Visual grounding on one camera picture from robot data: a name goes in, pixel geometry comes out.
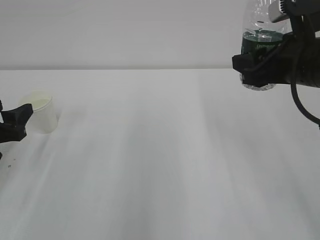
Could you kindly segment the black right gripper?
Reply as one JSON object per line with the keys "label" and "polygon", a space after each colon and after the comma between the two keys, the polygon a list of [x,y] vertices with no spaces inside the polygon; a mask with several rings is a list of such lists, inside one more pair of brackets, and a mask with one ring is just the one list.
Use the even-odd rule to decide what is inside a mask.
{"label": "black right gripper", "polygon": [[269,85],[320,85],[320,38],[298,41],[292,35],[271,50],[260,48],[256,54],[237,54],[232,67],[240,74],[246,88],[268,88]]}

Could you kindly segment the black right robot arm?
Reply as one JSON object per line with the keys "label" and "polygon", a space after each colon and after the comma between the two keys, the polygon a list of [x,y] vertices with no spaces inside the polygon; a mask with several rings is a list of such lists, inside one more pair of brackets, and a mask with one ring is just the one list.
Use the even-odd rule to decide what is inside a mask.
{"label": "black right robot arm", "polygon": [[256,91],[275,85],[289,85],[291,77],[302,86],[320,86],[320,40],[299,42],[292,33],[268,32],[256,40],[248,31],[243,34],[241,53],[232,57],[232,67],[241,83]]}

